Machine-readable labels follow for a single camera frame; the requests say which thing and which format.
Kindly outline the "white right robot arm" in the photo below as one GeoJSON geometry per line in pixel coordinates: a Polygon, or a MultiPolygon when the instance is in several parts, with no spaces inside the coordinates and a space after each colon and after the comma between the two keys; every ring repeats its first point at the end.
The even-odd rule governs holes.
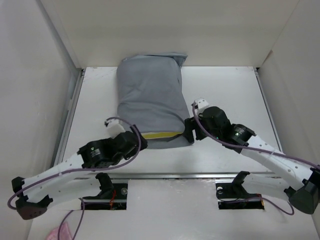
{"type": "Polygon", "coordinates": [[[292,208],[312,215],[320,203],[320,167],[304,159],[284,154],[243,124],[231,123],[226,113],[204,99],[192,103],[191,118],[184,121],[183,136],[189,143],[211,138],[223,147],[266,167],[276,178],[240,171],[226,187],[237,201],[270,196],[284,200],[292,208]]]}

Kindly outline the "cream quilted pillow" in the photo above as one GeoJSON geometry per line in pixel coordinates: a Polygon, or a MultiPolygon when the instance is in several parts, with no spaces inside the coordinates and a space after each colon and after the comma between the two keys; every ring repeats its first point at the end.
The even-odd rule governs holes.
{"type": "Polygon", "coordinates": [[[182,132],[147,132],[147,133],[142,133],[141,135],[146,140],[154,140],[154,139],[174,138],[181,134],[182,132]]]}

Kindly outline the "grey fabric pillowcase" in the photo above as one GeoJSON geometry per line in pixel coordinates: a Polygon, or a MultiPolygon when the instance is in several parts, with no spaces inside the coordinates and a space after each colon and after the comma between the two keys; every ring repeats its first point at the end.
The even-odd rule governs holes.
{"type": "Polygon", "coordinates": [[[172,138],[146,139],[149,149],[190,146],[183,137],[190,117],[182,93],[182,53],[158,53],[127,57],[117,67],[117,115],[143,133],[182,132],[172,138]]]}

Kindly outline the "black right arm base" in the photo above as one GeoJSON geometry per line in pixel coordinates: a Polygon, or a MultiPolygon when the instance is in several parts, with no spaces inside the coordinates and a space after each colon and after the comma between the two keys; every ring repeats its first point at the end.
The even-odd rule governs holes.
{"type": "Polygon", "coordinates": [[[219,210],[264,210],[264,202],[258,193],[248,193],[243,183],[245,177],[250,175],[247,171],[241,171],[232,182],[218,182],[216,198],[219,210]]]}

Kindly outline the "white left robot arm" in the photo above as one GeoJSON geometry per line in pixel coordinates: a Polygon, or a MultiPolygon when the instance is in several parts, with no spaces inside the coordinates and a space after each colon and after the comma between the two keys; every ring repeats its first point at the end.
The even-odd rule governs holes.
{"type": "Polygon", "coordinates": [[[122,160],[129,164],[147,146],[147,140],[133,131],[90,141],[67,160],[36,176],[14,178],[14,194],[7,206],[22,219],[31,220],[73,199],[106,199],[115,191],[107,171],[121,168],[122,160]]]}

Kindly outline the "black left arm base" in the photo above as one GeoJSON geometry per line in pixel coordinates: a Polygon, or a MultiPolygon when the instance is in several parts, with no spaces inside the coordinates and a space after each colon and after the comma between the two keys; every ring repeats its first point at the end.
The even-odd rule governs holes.
{"type": "Polygon", "coordinates": [[[113,181],[107,173],[98,173],[95,177],[100,186],[95,196],[83,197],[83,210],[120,211],[127,209],[128,181],[116,179],[113,181]]]}

